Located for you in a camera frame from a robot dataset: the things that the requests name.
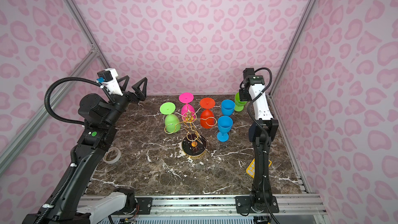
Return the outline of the blue wine glass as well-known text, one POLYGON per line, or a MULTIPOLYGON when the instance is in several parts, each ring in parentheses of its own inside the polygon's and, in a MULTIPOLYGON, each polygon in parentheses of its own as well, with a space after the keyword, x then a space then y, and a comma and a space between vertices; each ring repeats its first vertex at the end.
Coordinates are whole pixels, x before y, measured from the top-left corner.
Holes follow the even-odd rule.
POLYGON ((220 142, 226 142, 229 139, 229 132, 231 131, 233 120, 229 116, 221 116, 217 122, 218 134, 217 139, 220 142))
POLYGON ((221 102, 221 112, 224 116, 231 116, 234 113, 235 103, 232 100, 223 100, 221 102))

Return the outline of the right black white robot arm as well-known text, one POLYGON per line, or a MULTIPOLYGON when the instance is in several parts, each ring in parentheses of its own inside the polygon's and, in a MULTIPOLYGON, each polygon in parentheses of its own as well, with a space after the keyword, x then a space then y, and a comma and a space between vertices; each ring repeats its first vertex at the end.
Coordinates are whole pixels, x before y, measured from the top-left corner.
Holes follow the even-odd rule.
POLYGON ((262 75, 256 74, 255 69, 247 68, 243 71, 239 99, 248 102, 247 112, 253 121, 248 137, 254 150, 255 175, 250 195, 235 198, 236 211, 242 216, 250 213, 267 213, 273 216, 279 212, 269 180, 269 154, 279 127, 265 95, 270 85, 265 83, 262 75))

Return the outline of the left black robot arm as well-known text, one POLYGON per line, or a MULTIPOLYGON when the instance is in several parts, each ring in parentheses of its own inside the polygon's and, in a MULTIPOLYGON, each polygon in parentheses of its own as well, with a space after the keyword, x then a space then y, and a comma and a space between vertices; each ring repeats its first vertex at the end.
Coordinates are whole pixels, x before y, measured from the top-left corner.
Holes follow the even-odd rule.
POLYGON ((92 81, 80 77, 66 77, 54 82, 45 93, 44 106, 54 119, 78 124, 84 131, 77 144, 70 151, 71 162, 57 187, 45 204, 36 214, 28 214, 23 220, 25 224, 97 224, 113 213, 138 213, 138 204, 131 189, 118 188, 109 196, 103 198, 97 206, 89 210, 79 209, 78 204, 87 190, 99 162, 109 151, 116 133, 116 123, 127 110, 129 104, 139 103, 147 97, 148 79, 143 78, 132 86, 133 91, 127 91, 129 77, 116 80, 116 86, 121 95, 112 95, 105 87, 110 81, 110 74, 99 72, 99 79, 92 81), (57 86, 66 82, 83 82, 100 87, 107 96, 104 100, 96 93, 84 96, 79 105, 78 114, 82 121, 71 120, 57 115, 50 104, 50 98, 57 86))

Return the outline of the lime green wine glass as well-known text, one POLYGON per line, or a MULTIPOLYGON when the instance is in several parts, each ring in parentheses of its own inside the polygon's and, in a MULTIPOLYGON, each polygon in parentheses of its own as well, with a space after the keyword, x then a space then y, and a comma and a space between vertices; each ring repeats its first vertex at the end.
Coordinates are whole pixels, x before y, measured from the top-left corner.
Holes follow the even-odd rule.
POLYGON ((242 100, 240 99, 240 93, 239 93, 239 92, 235 95, 234 102, 235 102, 234 110, 235 110, 236 112, 241 112, 241 111, 243 111, 245 105, 247 104, 247 101, 242 101, 242 100))
POLYGON ((176 106, 172 102, 166 102, 160 106, 160 113, 165 115, 164 131, 167 134, 176 133, 181 129, 179 118, 174 114, 175 110, 176 106))

